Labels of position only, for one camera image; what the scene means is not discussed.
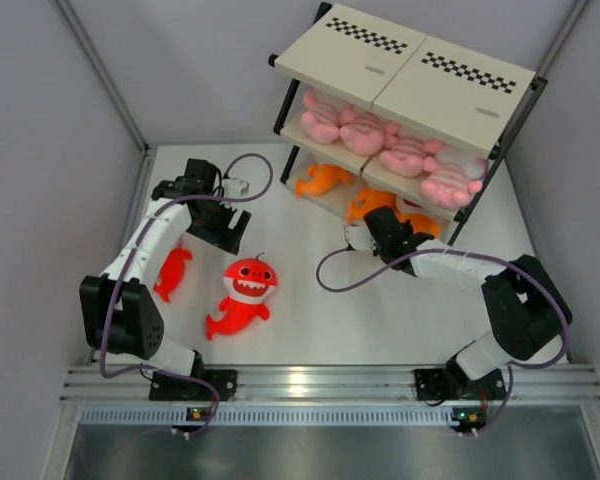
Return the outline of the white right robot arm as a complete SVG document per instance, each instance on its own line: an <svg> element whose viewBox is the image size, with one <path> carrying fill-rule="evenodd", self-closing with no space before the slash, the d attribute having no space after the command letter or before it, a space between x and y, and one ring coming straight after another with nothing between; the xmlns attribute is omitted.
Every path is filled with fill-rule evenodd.
<svg viewBox="0 0 600 480"><path fill-rule="evenodd" d="M471 396L484 378L507 364L530 360L555 338L566 354L572 312L542 263L522 255L505 261L454 250L432 234L401 222L388 207L363 216L373 253L392 269L439 281L484 301L489 329L451 357L441 376L449 393Z"/></svg>

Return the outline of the pink striped plush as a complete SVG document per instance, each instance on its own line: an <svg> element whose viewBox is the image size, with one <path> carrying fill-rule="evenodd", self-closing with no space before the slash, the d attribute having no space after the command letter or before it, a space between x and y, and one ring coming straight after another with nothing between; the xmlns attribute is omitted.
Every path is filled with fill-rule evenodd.
<svg viewBox="0 0 600 480"><path fill-rule="evenodd" d="M319 144L341 140L343 112L353 104L318 89L307 90L302 99L305 111L300 116L303 131Z"/></svg>
<svg viewBox="0 0 600 480"><path fill-rule="evenodd" d="M339 135L347 149L360 156L373 156L385 145L390 119L350 105L339 117Z"/></svg>
<svg viewBox="0 0 600 480"><path fill-rule="evenodd" d="M380 153L381 164L403 177L416 177L424 169L424 160L435 154L443 142L437 139L423 140L414 136L389 137Z"/></svg>
<svg viewBox="0 0 600 480"><path fill-rule="evenodd" d="M487 159L444 145L424 160L428 176L421 182L420 194L447 210L465 207L482 190L488 167Z"/></svg>

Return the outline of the red shark plush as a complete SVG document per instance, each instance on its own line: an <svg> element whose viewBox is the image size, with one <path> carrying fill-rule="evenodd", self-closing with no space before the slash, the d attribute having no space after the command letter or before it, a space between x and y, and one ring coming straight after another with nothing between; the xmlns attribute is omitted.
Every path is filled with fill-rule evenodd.
<svg viewBox="0 0 600 480"><path fill-rule="evenodd" d="M184 278L187 262L192 260L191 251L182 247L174 248L168 254L153 285L153 290L164 302L171 302L170 295Z"/></svg>
<svg viewBox="0 0 600 480"><path fill-rule="evenodd" d="M256 318L263 321L270 318L266 301L278 289L279 280L262 255L239 259L225 270L223 284L227 295L218 305L222 317L216 320L208 314L205 319L205 334L209 341L215 335L237 334Z"/></svg>

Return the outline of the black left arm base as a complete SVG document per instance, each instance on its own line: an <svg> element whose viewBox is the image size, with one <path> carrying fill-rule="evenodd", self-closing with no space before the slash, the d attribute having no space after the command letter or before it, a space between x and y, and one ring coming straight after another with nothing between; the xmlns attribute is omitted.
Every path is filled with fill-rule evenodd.
<svg viewBox="0 0 600 480"><path fill-rule="evenodd" d="M215 388L220 401L234 397L237 390L238 372L233 369L210 369L202 375L202 380ZM199 383L175 379L160 373L152 375L149 391L151 401L211 401L211 390Z"/></svg>

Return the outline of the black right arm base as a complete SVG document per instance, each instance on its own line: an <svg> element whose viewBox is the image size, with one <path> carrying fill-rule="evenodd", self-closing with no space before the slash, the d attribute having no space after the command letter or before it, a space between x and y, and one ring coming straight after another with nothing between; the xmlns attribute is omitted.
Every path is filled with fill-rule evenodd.
<svg viewBox="0 0 600 480"><path fill-rule="evenodd" d="M423 402L455 400L503 400L506 394L504 377L500 370L471 380L461 370L452 368L424 368L414 371L416 396Z"/></svg>

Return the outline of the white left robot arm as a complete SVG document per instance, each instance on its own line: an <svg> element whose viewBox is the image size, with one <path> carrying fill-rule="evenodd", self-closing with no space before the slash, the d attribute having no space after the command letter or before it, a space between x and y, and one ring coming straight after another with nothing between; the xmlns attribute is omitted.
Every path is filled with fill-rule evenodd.
<svg viewBox="0 0 600 480"><path fill-rule="evenodd" d="M202 357L166 334L153 287L185 234L237 253L251 215L232 204L246 201L248 192L247 181L209 161L188 159L182 175L153 189L139 226L115 260L102 273L84 277L79 297L85 337L99 353L103 377L116 375L107 367L108 355L127 355L135 369L171 377L182 398L203 393Z"/></svg>

